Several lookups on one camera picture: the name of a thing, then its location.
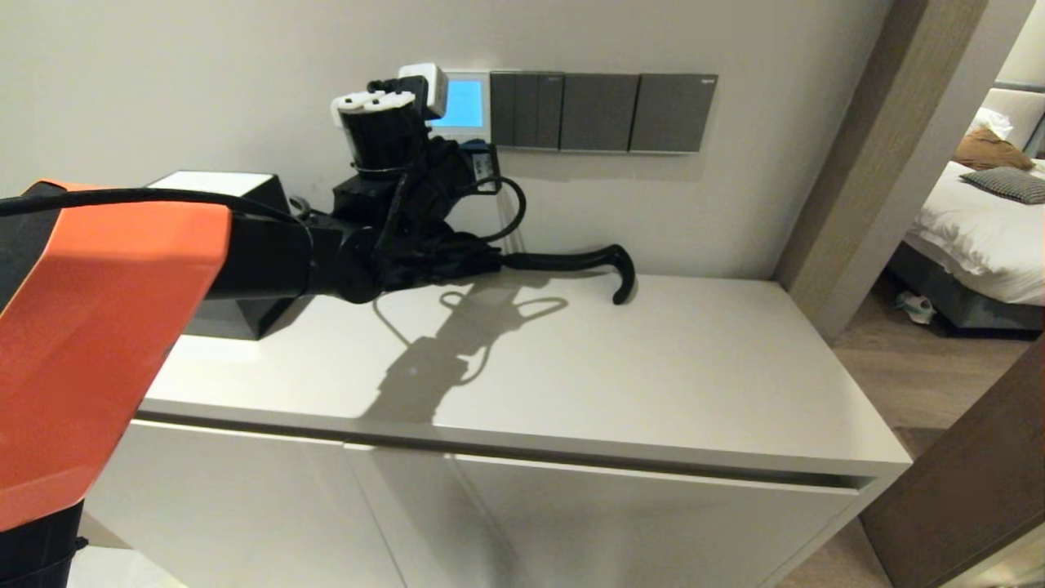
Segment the wide white cabinet door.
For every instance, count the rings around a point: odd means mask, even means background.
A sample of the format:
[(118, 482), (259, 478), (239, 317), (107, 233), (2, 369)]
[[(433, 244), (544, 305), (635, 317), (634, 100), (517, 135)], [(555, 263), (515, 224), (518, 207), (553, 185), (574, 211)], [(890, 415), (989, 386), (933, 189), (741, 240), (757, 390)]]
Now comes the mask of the wide white cabinet door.
[(346, 447), (408, 588), (758, 588), (850, 488)]

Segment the white sideboard cabinet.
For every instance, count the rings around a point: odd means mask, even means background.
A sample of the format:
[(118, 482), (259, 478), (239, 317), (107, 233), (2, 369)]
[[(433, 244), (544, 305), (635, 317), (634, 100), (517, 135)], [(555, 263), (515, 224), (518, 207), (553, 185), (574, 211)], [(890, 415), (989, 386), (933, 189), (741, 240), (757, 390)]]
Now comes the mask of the white sideboard cabinet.
[(134, 421), (366, 448), (850, 488), (772, 588), (911, 464), (779, 284), (500, 273), (314, 298), (258, 342), (185, 336)]

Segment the bed with white sheets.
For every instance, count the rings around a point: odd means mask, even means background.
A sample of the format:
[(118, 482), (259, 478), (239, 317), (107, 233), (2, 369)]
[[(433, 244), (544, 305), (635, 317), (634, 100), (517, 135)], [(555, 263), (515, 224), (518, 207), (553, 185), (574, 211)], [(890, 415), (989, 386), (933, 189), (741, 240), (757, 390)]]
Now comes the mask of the bed with white sheets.
[(1045, 204), (994, 196), (963, 182), (971, 171), (945, 164), (904, 244), (976, 293), (1045, 306)]

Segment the light wooden door frame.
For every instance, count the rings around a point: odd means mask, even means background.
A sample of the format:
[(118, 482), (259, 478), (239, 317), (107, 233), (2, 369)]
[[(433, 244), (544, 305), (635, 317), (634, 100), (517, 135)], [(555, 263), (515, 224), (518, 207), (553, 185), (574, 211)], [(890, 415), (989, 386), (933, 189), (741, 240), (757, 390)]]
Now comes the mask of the light wooden door frame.
[(773, 278), (833, 344), (884, 271), (1037, 0), (893, 0)]

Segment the brown cushion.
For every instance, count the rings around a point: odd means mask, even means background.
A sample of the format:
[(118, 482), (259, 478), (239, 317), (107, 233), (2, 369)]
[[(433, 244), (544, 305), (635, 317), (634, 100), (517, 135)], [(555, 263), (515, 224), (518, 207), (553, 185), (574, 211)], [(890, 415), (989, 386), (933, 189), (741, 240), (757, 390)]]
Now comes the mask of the brown cushion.
[(959, 141), (951, 160), (975, 171), (993, 170), (998, 167), (1012, 167), (1016, 170), (1029, 172), (1035, 163), (1026, 152), (1019, 150), (1011, 142), (997, 136), (988, 127), (970, 131)]

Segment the white slipper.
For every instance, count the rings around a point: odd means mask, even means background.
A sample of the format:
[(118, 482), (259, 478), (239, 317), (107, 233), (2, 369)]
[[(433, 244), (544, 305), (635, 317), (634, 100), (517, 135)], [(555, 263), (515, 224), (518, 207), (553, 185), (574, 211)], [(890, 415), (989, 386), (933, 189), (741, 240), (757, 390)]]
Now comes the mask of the white slipper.
[(936, 316), (936, 308), (929, 298), (914, 292), (903, 291), (896, 295), (893, 305), (918, 325), (930, 325)]

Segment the grey triple rocker wall switch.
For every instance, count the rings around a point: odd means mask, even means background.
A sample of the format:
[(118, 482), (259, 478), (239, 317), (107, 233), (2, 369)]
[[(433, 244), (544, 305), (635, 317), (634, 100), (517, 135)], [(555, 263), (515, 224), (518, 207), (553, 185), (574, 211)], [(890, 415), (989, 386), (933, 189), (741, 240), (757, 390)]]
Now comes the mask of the grey triple rocker wall switch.
[(491, 141), (501, 148), (560, 150), (563, 72), (493, 71)]

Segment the grey plain wall switch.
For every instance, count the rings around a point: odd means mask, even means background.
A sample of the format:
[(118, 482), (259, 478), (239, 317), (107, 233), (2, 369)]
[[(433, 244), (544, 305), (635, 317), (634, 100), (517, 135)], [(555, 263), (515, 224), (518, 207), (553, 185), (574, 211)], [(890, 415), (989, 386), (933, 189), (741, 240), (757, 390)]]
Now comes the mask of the grey plain wall switch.
[(560, 149), (627, 152), (638, 79), (637, 74), (565, 74)]

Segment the dark brown wooden door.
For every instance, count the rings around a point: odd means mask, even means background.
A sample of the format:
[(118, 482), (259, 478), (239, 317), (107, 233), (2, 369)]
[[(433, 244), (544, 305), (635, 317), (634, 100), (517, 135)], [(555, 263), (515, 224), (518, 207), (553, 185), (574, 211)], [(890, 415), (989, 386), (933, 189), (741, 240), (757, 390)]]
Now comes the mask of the dark brown wooden door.
[(893, 588), (943, 588), (1045, 524), (1044, 344), (862, 511)]

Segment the black white checkered cushion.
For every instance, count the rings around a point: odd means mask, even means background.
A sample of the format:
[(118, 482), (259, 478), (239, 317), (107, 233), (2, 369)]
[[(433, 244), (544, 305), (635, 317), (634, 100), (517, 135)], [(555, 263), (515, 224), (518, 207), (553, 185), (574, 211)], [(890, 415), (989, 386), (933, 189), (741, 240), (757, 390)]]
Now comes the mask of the black white checkered cushion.
[(998, 198), (1006, 198), (1024, 205), (1045, 205), (1045, 179), (1034, 177), (1029, 171), (1012, 167), (996, 167), (993, 170), (967, 172), (959, 177)]

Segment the white pillow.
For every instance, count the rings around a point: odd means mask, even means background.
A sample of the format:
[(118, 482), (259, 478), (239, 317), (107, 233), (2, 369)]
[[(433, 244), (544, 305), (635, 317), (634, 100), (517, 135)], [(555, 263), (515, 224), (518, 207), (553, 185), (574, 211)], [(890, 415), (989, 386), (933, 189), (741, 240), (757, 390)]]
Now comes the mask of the white pillow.
[(1012, 126), (1012, 120), (1007, 115), (980, 107), (963, 134), (971, 135), (974, 131), (979, 130), (989, 130), (998, 138), (1007, 139), (1014, 126)]

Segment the dark grey bed base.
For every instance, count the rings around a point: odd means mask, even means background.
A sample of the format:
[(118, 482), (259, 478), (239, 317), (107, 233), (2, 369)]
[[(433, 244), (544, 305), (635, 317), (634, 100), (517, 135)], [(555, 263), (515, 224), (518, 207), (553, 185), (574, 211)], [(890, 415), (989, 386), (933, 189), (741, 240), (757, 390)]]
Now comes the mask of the dark grey bed base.
[(902, 243), (886, 265), (896, 284), (928, 298), (934, 323), (951, 337), (1034, 340), (1045, 332), (1045, 308), (1004, 304), (977, 293), (945, 267)]

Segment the grey wall switch with logo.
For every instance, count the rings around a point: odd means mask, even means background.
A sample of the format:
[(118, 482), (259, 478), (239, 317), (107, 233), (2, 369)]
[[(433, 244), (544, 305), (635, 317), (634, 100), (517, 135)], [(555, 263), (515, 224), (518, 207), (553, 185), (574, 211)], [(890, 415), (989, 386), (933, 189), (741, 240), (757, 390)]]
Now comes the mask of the grey wall switch with logo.
[(629, 151), (699, 152), (718, 83), (715, 74), (638, 75)]

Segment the white wall thermostat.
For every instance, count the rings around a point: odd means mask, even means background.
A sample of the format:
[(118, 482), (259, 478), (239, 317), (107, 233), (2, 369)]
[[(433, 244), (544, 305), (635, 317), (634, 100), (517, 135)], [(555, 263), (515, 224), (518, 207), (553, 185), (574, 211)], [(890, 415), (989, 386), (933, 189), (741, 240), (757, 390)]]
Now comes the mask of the white wall thermostat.
[(491, 141), (489, 70), (448, 69), (447, 112), (432, 123), (433, 134), (463, 144)]

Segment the black tissue box white top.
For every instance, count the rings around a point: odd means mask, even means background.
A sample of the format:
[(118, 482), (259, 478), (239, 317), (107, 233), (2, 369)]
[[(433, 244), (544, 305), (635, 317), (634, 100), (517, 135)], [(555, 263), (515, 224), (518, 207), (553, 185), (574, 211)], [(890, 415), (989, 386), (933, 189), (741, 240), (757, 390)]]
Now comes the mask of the black tissue box white top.
[[(150, 189), (209, 191), (249, 198), (292, 211), (291, 201), (279, 178), (264, 172), (175, 171), (147, 185)], [(204, 301), (189, 321), (184, 335), (231, 340), (260, 340), (281, 315), (291, 309), (291, 298), (219, 299)]]

